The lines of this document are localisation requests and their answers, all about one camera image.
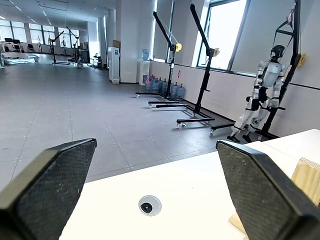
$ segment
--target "monitor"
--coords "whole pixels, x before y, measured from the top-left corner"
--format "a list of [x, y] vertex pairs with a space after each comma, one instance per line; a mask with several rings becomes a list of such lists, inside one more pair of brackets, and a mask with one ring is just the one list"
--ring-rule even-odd
[[14, 44], [20, 44], [20, 40], [19, 39], [13, 39], [12, 40]]
[[0, 192], [0, 239], [57, 240], [82, 192], [94, 138], [44, 150]]

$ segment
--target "red object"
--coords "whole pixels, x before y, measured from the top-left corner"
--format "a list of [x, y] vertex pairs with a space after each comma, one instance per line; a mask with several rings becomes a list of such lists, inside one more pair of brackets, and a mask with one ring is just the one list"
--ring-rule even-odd
[[289, 16], [286, 17], [287, 24], [290, 25], [294, 21], [295, 8], [292, 8]]

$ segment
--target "chair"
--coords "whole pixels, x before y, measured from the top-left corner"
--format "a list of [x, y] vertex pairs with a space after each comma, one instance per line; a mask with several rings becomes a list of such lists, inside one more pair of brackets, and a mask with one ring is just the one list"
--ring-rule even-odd
[[29, 50], [33, 51], [34, 53], [36, 52], [33, 44], [28, 44], [28, 52], [29, 52]]
[[101, 59], [101, 57], [100, 56], [98, 56], [98, 53], [96, 53], [94, 56], [93, 56], [93, 58], [90, 58], [90, 60], [93, 60], [93, 64], [92, 64], [92, 66], [93, 67], [98, 67], [98, 65], [99, 65], [99, 59]]
[[13, 48], [15, 49], [14, 52], [20, 53], [20, 45], [14, 45]]

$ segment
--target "humanoid robot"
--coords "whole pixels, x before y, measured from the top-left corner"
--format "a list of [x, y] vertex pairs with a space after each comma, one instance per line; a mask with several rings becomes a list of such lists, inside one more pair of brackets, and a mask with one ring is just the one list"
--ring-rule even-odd
[[[271, 108], [279, 107], [280, 90], [284, 82], [284, 71], [286, 66], [280, 63], [281, 58], [285, 52], [285, 47], [276, 45], [271, 49], [269, 61], [261, 61], [259, 64], [258, 72], [253, 85], [252, 95], [246, 98], [248, 102], [244, 114], [240, 116], [231, 128], [232, 133], [227, 139], [240, 143], [236, 138], [246, 124], [249, 124], [250, 119], [255, 111], [259, 110], [256, 117], [251, 119], [248, 126], [248, 132], [242, 137], [251, 143], [250, 134], [254, 133], [260, 123], [266, 118]], [[272, 96], [267, 95], [268, 88], [272, 88]]]

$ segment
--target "ceiling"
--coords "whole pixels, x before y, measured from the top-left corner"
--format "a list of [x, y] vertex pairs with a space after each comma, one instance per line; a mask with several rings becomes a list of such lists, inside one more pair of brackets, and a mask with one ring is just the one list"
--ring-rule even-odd
[[0, 0], [0, 16], [9, 21], [86, 30], [86, 22], [96, 22], [115, 7], [116, 0]]

